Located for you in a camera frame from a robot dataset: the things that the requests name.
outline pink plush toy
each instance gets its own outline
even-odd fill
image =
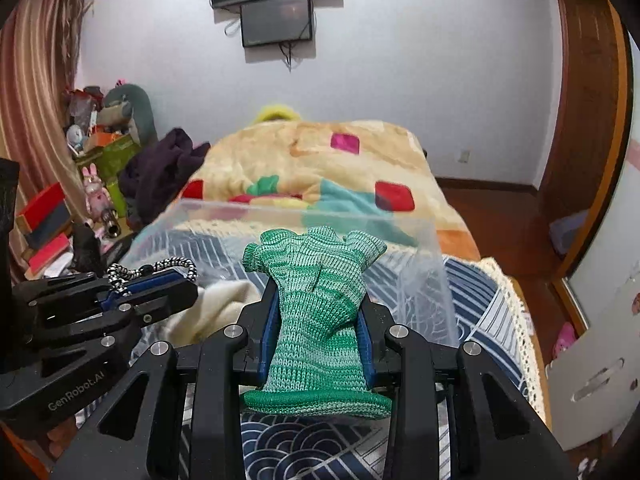
[[[574,332],[574,327],[568,321],[562,325],[560,329],[560,333],[558,334],[558,339],[556,340],[556,344],[554,345],[553,357],[554,359],[558,359],[558,356],[564,352],[569,346],[575,343],[576,337]]]
[[[98,176],[98,170],[95,164],[91,164],[89,169],[82,168],[82,176],[84,176],[84,193],[86,194],[84,202],[89,216],[94,222],[100,220],[100,216],[105,209],[115,211],[111,195],[104,187],[104,184]]]

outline green glove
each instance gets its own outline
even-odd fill
[[[244,394],[258,412],[382,418],[392,401],[367,391],[354,321],[366,292],[362,271],[386,251],[376,237],[330,227],[305,235],[266,231],[242,265],[278,284],[282,325],[264,387]]]

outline striped curtain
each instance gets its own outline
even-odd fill
[[[20,0],[0,30],[0,156],[20,163],[19,212],[60,182],[72,215],[84,211],[82,183],[66,146],[65,88],[78,62],[84,0]],[[26,242],[10,234],[12,281],[24,280]]]

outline cream lace edge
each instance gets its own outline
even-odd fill
[[[238,236],[248,235],[256,238],[273,226],[263,224],[257,221],[241,221],[241,220],[200,220],[193,219],[177,225],[175,229],[191,231],[194,234],[207,234],[212,236]],[[393,252],[415,252],[415,248],[401,246],[397,244],[387,243],[388,250]],[[522,374],[527,381],[528,401],[538,416],[546,423],[545,402],[540,384],[540,368],[536,359],[536,350],[533,346],[529,333],[527,331],[527,322],[524,317],[526,309],[522,300],[513,288],[511,280],[504,275],[502,269],[493,258],[484,258],[479,262],[463,260],[455,256],[448,256],[454,260],[472,265],[482,270],[489,278],[500,287],[511,315],[513,316],[513,324],[516,330],[518,354],[520,355],[520,367]]]

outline bracelet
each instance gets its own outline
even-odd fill
[[[160,270],[169,269],[171,267],[184,267],[187,269],[187,280],[195,283],[198,279],[198,269],[196,265],[188,258],[180,258],[174,256],[165,260],[160,260],[154,264],[143,265],[139,269],[131,270],[127,267],[123,267],[120,264],[113,264],[107,269],[107,276],[109,283],[113,289],[121,296],[130,296],[131,293],[127,289],[127,282],[141,278],[142,276],[149,276],[154,272]]]

